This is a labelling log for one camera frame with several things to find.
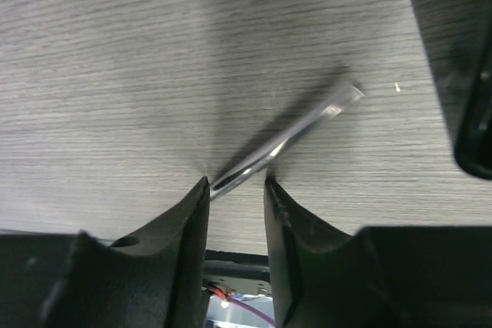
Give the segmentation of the steel chopstick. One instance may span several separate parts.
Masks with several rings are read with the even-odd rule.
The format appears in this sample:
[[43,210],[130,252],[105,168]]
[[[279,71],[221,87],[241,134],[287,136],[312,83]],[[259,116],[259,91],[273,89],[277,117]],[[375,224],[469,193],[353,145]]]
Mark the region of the steel chopstick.
[[210,198],[216,200],[264,170],[281,153],[298,141],[322,118],[335,118],[364,96],[356,81],[337,83],[327,97],[309,108],[300,117],[260,144],[211,184]]

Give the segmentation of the black utensil tray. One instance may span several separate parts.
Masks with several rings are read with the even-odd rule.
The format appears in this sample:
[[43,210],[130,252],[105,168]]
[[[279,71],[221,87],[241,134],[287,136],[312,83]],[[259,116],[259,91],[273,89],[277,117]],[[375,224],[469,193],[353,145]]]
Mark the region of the black utensil tray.
[[491,0],[411,0],[458,167],[491,179]]

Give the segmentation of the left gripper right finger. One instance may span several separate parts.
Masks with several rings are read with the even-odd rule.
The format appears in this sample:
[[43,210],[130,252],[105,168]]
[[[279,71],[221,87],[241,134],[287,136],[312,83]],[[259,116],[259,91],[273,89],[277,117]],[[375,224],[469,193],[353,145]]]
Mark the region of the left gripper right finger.
[[489,327],[491,229],[378,226],[349,235],[264,184],[279,327]]

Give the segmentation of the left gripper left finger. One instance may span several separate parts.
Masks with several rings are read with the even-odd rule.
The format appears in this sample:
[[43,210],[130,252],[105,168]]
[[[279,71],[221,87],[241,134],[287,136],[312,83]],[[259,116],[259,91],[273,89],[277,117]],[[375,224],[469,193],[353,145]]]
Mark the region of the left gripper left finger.
[[87,232],[1,236],[3,327],[201,327],[206,178],[105,245]]

